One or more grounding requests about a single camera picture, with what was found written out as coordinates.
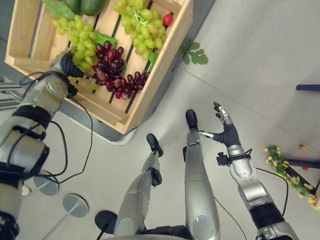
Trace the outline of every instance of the white floor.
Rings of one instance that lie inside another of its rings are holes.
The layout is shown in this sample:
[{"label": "white floor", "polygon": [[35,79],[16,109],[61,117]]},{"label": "white floor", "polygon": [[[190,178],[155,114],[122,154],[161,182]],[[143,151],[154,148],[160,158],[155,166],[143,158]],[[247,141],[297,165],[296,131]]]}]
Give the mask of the white floor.
[{"label": "white floor", "polygon": [[[150,152],[145,140],[150,132],[158,137],[164,150],[160,158],[163,183],[151,192],[146,227],[183,225],[182,148],[188,132],[185,112],[194,109],[199,128],[219,132],[222,126],[214,117],[214,101],[224,105],[231,114],[243,147],[253,148],[251,161],[257,167],[269,169],[265,164],[264,146],[270,143],[278,144],[286,156],[319,159],[320,93],[295,90],[299,83],[320,83],[319,11],[320,2],[314,0],[217,0],[196,39],[205,49],[209,64],[182,63],[156,112],[139,127],[129,144],[114,146],[95,136],[84,174],[64,183],[53,197],[37,194],[24,200],[18,239],[41,239],[64,215],[62,199],[68,193],[83,196],[90,211],[84,218],[67,218],[50,240],[96,239],[100,232],[94,223],[96,213],[100,210],[118,213],[129,184]],[[1,121],[9,115],[10,112],[2,113]],[[69,153],[65,176],[69,176],[82,168],[90,133],[62,113],[54,120],[65,131]],[[51,172],[63,166],[60,139],[55,127],[50,126],[46,144],[51,152],[45,168]],[[307,145],[306,152],[299,150],[300,143]],[[238,195],[229,169],[216,163],[217,153],[225,151],[225,147],[203,139],[202,148],[215,196],[238,220],[247,239],[255,239],[256,227]],[[314,185],[320,177],[318,170],[296,169]],[[282,210],[285,184],[275,176],[258,174]],[[221,239],[244,239],[220,206],[218,211]],[[292,189],[285,219],[301,240],[319,239],[320,213],[312,209],[306,199],[298,198]]]}]

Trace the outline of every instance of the robotic arm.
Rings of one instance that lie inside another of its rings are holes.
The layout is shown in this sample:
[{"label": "robotic arm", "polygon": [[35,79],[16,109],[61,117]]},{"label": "robotic arm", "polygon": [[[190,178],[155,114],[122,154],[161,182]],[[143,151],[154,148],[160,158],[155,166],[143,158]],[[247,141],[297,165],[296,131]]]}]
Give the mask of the robotic arm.
[{"label": "robotic arm", "polygon": [[77,94],[66,76],[84,76],[68,51],[55,59],[0,127],[0,239],[14,240],[19,234],[23,180],[40,172],[50,151],[43,143],[49,122],[63,99]]},{"label": "robotic arm", "polygon": [[229,114],[216,102],[214,110],[223,124],[224,132],[199,131],[199,134],[225,144],[228,156],[223,152],[218,153],[218,164],[230,165],[231,176],[238,184],[240,196],[258,229],[258,236],[261,240],[299,240],[290,224],[281,216],[265,186],[258,180],[256,168],[250,162],[251,150],[244,151]]}]

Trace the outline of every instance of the wooden crate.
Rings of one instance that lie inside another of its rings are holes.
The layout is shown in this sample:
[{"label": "wooden crate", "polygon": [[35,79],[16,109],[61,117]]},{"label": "wooden crate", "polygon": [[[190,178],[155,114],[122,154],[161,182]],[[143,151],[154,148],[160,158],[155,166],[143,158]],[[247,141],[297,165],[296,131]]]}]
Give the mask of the wooden crate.
[{"label": "wooden crate", "polygon": [[[115,2],[109,0],[98,18],[83,15],[82,19],[85,23],[96,23],[95,29],[101,33],[114,36],[118,45],[124,48],[125,59],[132,47],[132,40],[119,24],[119,14],[113,11]],[[113,97],[105,86],[98,87],[92,93],[88,81],[75,84],[78,89],[75,98],[89,113],[122,134],[141,124],[193,20],[193,0],[147,0],[145,3],[151,9],[158,8],[162,16],[172,13],[173,23],[166,30],[167,39],[158,52],[157,61],[143,90],[135,97],[123,100]],[[5,62],[25,75],[46,71],[50,62],[69,44],[65,35],[57,34],[50,20],[51,14],[41,0],[15,0]],[[128,56],[124,76],[135,71],[143,72],[147,63],[133,49]],[[71,99],[66,100],[77,105]]]}]

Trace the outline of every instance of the red grapes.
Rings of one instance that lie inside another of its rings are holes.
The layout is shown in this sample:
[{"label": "red grapes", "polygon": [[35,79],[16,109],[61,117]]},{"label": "red grapes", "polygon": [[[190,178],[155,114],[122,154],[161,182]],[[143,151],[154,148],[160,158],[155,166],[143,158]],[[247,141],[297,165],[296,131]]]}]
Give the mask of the red grapes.
[{"label": "red grapes", "polygon": [[115,49],[109,41],[105,41],[104,45],[97,43],[96,49],[99,61],[92,67],[95,71],[93,76],[96,78],[96,84],[106,86],[108,92],[114,93],[116,99],[123,100],[131,98],[144,88],[149,73],[136,71],[134,77],[128,74],[127,80],[122,76],[126,67],[122,59],[124,54],[122,46]]}]

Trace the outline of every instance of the red tomato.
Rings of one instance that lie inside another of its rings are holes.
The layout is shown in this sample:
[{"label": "red tomato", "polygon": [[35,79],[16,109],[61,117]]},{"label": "red tomato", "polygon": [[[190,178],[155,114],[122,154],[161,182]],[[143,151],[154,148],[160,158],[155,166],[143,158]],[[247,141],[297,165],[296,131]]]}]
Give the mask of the red tomato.
[{"label": "red tomato", "polygon": [[174,20],[174,17],[172,16],[172,14],[168,13],[163,17],[162,22],[164,26],[169,27],[172,24],[173,20]]}]

